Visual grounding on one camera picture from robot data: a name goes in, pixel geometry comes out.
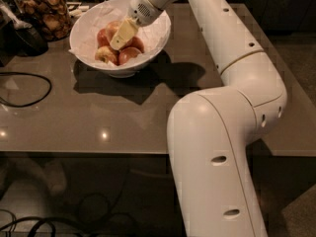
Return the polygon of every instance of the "floor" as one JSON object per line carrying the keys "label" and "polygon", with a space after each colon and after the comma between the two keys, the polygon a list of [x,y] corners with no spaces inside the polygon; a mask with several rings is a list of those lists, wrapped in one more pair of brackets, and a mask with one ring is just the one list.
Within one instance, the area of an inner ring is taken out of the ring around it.
{"label": "floor", "polygon": [[[316,107],[316,34],[269,39]],[[262,140],[249,145],[247,155],[269,236],[316,236],[316,193],[310,192],[316,184],[316,159],[272,157]],[[14,237],[27,236],[39,218],[49,217],[58,236],[84,236],[82,232],[186,236],[167,157],[80,155],[59,159],[68,180],[68,189],[60,197],[51,197],[43,184],[21,171],[11,173],[12,183],[0,199],[0,229],[24,218],[5,230],[14,231]],[[293,223],[299,220],[303,224]],[[52,230],[45,221],[39,226],[41,236],[50,236]]]}

